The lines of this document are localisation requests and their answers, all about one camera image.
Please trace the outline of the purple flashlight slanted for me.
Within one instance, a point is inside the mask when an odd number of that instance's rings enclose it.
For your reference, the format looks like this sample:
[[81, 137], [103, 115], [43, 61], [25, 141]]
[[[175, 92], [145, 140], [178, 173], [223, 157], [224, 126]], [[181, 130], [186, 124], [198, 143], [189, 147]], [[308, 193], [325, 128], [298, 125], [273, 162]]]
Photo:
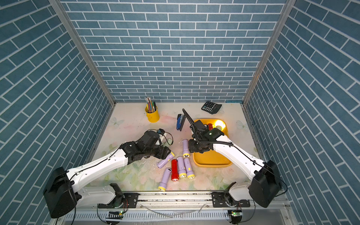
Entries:
[[165, 159], [161, 160], [161, 161], [157, 164], [158, 168], [159, 168], [159, 169], [163, 168], [168, 162], [170, 162], [171, 160], [173, 160], [174, 157], [175, 157], [175, 154], [171, 151]]

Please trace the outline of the purple flashlight bottom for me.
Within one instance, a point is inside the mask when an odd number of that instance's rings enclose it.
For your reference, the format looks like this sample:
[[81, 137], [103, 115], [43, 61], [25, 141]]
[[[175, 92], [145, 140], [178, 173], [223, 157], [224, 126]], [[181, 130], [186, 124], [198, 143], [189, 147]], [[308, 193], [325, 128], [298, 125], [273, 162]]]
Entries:
[[167, 189], [167, 184], [170, 179], [172, 170], [167, 168], [164, 172], [161, 182], [159, 183], [158, 190], [165, 192]]

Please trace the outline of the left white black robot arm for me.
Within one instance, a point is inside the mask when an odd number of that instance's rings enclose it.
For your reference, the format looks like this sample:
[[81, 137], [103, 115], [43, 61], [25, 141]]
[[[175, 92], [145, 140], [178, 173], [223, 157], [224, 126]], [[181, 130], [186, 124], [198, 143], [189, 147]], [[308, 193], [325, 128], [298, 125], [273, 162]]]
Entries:
[[143, 158], [165, 159], [171, 154], [170, 133], [162, 129], [148, 130], [137, 141], [125, 142], [115, 151], [88, 164], [65, 170], [53, 170], [46, 182], [43, 195], [51, 218], [58, 219], [83, 206], [103, 204], [116, 208], [124, 206], [125, 197], [120, 187], [111, 183], [104, 187], [87, 187], [103, 175]]

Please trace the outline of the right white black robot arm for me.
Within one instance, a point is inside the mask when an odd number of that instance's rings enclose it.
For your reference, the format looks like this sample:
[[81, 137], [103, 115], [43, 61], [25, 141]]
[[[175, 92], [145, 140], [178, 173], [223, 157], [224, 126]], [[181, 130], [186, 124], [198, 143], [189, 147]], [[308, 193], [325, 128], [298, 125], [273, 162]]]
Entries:
[[213, 150], [230, 160], [240, 168], [251, 181], [248, 192], [254, 202], [263, 208], [267, 208], [273, 199], [279, 196], [282, 184], [279, 169], [275, 162], [265, 162], [258, 159], [235, 143], [218, 128], [210, 130], [200, 120], [194, 121], [185, 109], [184, 116], [190, 123], [193, 133], [189, 140], [191, 153], [204, 153]]

